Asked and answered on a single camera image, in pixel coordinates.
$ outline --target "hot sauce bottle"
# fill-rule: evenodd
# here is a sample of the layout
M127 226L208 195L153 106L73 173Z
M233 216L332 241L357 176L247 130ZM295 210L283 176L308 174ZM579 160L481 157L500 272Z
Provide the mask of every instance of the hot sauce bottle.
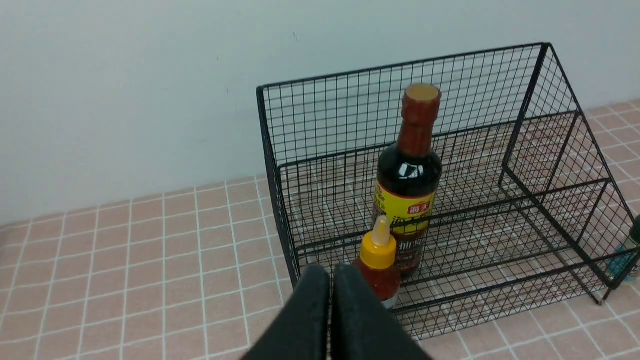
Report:
M431 150L433 123L442 94L433 85L412 84L404 91L398 140L378 159L374 218L386 215L397 241L396 266L411 276L422 260L425 232L440 183L442 163Z
M386 309L396 304L400 290L400 270L394 265L395 258L396 239L390 233L390 221L380 216L373 230L362 238L360 257L353 264Z

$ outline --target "pink tiled countertop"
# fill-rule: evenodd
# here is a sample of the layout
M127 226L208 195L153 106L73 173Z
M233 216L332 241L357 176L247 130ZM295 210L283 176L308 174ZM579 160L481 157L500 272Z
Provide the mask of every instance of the pink tiled countertop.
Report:
M588 111L635 214L640 101ZM292 292L266 179L0 227L0 358L238 359ZM422 341L436 359L640 359L640 282Z

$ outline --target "soy sauce bottle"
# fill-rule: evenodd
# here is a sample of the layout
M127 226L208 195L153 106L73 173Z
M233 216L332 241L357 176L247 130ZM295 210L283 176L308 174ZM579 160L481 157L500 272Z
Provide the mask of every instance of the soy sauce bottle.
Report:
M378 159L373 219L389 217L397 241L396 266L403 277L420 266L429 226L427 220L420 220L431 214L442 175L440 158L431 150L441 97L433 85L410 85L404 91L397 142Z

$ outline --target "metal wire rack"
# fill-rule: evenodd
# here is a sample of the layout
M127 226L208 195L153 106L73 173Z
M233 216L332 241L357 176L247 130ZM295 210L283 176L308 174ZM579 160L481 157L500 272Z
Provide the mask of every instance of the metal wire rack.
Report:
M599 303L632 215L551 44L260 86L273 210L295 286L307 264L354 261L372 226L379 153L403 90L442 91L443 174L422 265L393 313L415 338L589 294ZM599 297L597 291L606 289Z

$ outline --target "white wall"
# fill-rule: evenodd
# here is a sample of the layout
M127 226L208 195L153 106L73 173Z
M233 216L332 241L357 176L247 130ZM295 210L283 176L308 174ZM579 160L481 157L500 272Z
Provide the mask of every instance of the white wall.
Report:
M637 0L3 0L0 224L263 172L272 81L551 41L584 107L637 98L638 19Z

